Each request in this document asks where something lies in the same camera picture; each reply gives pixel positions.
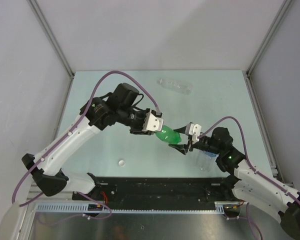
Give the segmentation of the green plastic bottle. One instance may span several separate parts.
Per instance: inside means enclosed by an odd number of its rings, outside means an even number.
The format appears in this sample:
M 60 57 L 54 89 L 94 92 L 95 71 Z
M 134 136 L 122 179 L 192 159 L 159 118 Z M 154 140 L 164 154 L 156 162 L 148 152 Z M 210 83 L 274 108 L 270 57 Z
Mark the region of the green plastic bottle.
M 163 125 L 161 131 L 156 132 L 155 135 L 167 144 L 178 144 L 182 141 L 180 133 L 166 125 Z

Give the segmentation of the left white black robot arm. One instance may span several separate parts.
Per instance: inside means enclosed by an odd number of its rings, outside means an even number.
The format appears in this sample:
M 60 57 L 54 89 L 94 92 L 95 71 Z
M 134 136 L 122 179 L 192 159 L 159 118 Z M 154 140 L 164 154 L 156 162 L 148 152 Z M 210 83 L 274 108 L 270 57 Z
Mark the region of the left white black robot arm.
M 151 135 L 146 122 L 155 116 L 150 108 L 136 107 L 139 91 L 128 83 L 120 83 L 114 92 L 90 99 L 81 109 L 74 123 L 46 149 L 22 157 L 25 167 L 47 197 L 62 191 L 81 192 L 88 199 L 100 196 L 101 188 L 91 173 L 65 173 L 62 166 L 85 142 L 115 123 L 128 126 L 135 135 Z

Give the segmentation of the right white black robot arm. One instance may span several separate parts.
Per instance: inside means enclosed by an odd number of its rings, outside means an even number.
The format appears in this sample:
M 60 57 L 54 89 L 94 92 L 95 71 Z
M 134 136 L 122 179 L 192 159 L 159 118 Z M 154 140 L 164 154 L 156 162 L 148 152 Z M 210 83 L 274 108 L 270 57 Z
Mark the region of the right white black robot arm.
M 188 137 L 187 144 L 171 144 L 183 155 L 194 149 L 217 155 L 219 169 L 228 173 L 220 188 L 221 196 L 255 206 L 275 219 L 294 240 L 300 240 L 300 191 L 267 176 L 248 161 L 247 155 L 233 146 L 233 138 L 225 127 L 217 127 L 211 136 L 200 136 L 201 126 L 189 123 L 176 132 Z

